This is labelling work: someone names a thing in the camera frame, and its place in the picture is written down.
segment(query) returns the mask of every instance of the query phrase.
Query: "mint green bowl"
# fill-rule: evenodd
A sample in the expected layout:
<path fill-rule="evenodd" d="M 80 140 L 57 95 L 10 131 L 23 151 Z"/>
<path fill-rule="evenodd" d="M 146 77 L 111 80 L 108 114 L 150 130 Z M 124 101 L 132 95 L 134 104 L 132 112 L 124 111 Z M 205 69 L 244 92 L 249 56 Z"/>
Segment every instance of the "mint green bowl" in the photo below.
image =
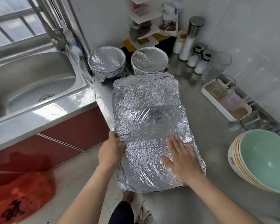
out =
<path fill-rule="evenodd" d="M 280 136 L 251 130 L 239 143 L 239 154 L 250 174 L 262 185 L 280 193 Z"/>

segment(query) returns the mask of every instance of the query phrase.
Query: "aluminum foil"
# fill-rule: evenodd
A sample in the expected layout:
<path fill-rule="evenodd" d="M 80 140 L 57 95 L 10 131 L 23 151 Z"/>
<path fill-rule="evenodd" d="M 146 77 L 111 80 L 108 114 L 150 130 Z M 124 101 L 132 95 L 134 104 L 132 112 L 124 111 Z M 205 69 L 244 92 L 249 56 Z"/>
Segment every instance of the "aluminum foil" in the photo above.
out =
<path fill-rule="evenodd" d="M 125 77 L 126 55 L 119 48 L 104 46 L 94 50 L 88 57 L 88 64 L 100 82 L 106 78 Z"/>
<path fill-rule="evenodd" d="M 144 47 L 133 53 L 131 63 L 135 75 L 154 74 L 168 68 L 168 56 L 159 48 Z"/>
<path fill-rule="evenodd" d="M 114 128 L 119 142 L 127 145 L 118 174 L 121 188 L 151 192 L 182 186 L 161 160 L 162 155 L 172 159 L 167 146 L 170 135 L 193 145 L 206 173 L 173 76 L 163 72 L 128 76 L 113 86 Z"/>

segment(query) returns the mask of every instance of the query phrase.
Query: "sink basin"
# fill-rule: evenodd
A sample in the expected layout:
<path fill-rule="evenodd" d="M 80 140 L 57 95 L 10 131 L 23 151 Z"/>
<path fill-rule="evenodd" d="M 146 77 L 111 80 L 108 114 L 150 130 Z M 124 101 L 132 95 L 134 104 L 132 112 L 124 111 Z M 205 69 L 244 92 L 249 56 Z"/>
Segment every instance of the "sink basin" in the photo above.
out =
<path fill-rule="evenodd" d="M 0 66 L 0 121 L 87 85 L 67 52 L 55 49 Z"/>

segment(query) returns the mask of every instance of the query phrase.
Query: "window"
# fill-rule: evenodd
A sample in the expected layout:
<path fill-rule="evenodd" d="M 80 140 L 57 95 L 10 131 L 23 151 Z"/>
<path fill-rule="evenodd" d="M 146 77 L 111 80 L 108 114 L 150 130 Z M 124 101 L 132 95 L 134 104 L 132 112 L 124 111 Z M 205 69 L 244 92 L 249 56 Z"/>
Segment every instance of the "window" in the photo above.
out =
<path fill-rule="evenodd" d="M 44 33 L 40 19 L 27 0 L 0 0 L 0 47 Z"/>

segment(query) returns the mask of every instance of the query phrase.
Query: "stainless steel countertop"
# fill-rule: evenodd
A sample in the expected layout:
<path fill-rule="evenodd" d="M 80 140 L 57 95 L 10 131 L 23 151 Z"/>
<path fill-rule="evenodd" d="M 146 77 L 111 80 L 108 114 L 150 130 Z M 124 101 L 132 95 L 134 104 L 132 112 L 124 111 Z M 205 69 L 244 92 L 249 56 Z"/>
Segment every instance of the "stainless steel countertop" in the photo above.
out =
<path fill-rule="evenodd" d="M 97 106 L 94 84 L 0 122 L 0 150 Z"/>
<path fill-rule="evenodd" d="M 227 151 L 232 141 L 244 130 L 239 123 L 229 122 L 200 92 L 204 85 L 186 62 L 172 54 L 168 73 L 179 81 L 182 105 L 190 128 L 206 163 L 207 177 L 236 203 L 256 214 L 264 223 L 280 223 L 280 194 L 262 190 L 240 178 L 229 166 Z M 95 81 L 96 101 L 108 126 L 113 129 L 113 82 Z M 217 223 L 215 217 L 189 188 L 143 193 L 157 224 Z"/>

